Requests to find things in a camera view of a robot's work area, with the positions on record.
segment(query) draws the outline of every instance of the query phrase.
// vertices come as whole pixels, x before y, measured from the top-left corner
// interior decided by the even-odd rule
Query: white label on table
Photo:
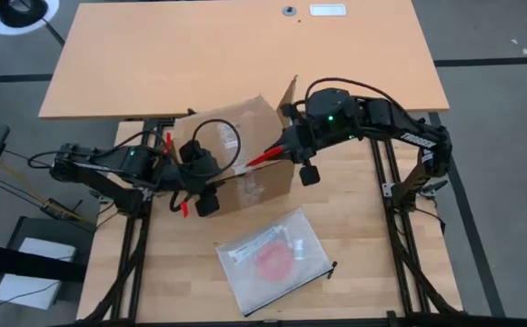
[[[310,5],[310,15],[318,16],[343,16],[346,15],[346,7],[339,5]]]
[[[228,254],[234,259],[235,264],[239,264],[243,260],[252,256],[252,254],[254,254],[262,246],[266,245],[268,242],[276,238],[281,230],[282,227],[280,226],[272,227],[263,234],[252,239],[250,242],[242,245],[239,249],[235,249],[228,252]]]

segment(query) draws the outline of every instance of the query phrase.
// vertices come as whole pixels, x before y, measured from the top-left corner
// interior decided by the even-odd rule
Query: clear plastic bag
[[[333,268],[302,208],[217,254],[244,316]]]

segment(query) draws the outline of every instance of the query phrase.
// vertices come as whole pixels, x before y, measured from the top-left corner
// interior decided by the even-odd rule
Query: metal bracket
[[[394,183],[382,183],[384,197],[393,197],[393,185]]]
[[[139,190],[143,193],[143,201],[149,201],[154,196],[154,192],[150,189],[139,188]]]
[[[429,198],[429,197],[433,197],[434,198],[435,194],[436,194],[436,192],[433,191],[433,190],[431,190],[429,192],[418,192],[417,193],[417,195],[420,195],[420,196],[425,197],[425,198]]]

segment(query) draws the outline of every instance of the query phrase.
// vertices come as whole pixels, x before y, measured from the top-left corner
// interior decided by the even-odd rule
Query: wooden board
[[[142,123],[121,123],[116,141],[141,128]],[[416,149],[395,144],[395,152],[405,176],[414,166]],[[193,211],[184,219],[168,210],[169,197],[155,199],[137,321],[245,320],[215,247],[235,241],[299,206],[330,260],[338,262],[333,278],[311,282],[247,319],[372,318],[383,317],[389,310],[400,314],[403,310],[370,143],[340,144],[323,150],[313,162],[322,175],[319,184],[304,188],[296,175],[288,195],[213,219],[199,218]],[[435,213],[433,204],[424,199],[420,198],[417,206]],[[412,213],[411,219],[424,273],[448,303],[460,308],[438,222],[423,213]],[[79,318],[93,310],[112,284],[123,234],[124,217],[114,218],[96,233]],[[124,298],[127,308],[128,296]],[[413,303],[418,306],[414,292]]]
[[[346,16],[310,15],[330,3]],[[407,110],[449,108],[410,0],[182,1],[81,4],[39,115],[165,116],[258,94],[277,105],[296,74],[295,100],[338,76]]]

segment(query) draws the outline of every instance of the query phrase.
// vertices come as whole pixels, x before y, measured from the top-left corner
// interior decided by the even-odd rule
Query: white object
[[[303,260],[303,239],[293,242],[293,256],[295,260]]]
[[[310,15],[315,16],[344,16],[346,7],[338,5],[310,5]]]
[[[217,254],[244,316],[333,268],[302,208],[217,247]]]
[[[44,17],[29,26],[20,28],[9,27],[3,24],[0,19],[0,35],[24,35],[44,26],[45,21],[49,22],[52,18],[54,18],[55,13],[57,13],[57,9],[59,9],[60,6],[59,0],[45,1],[47,2],[47,12],[45,13]]]
[[[76,249],[73,246],[54,243],[35,238],[27,237],[19,248],[19,252],[37,254],[44,257],[60,259],[70,262],[75,256]],[[54,302],[55,296],[61,286],[56,280],[45,278],[35,278],[26,276],[17,276],[7,273],[0,283],[0,301],[8,301],[18,295],[40,291],[35,294],[21,296],[11,301],[11,303],[22,304],[38,309],[49,309]]]

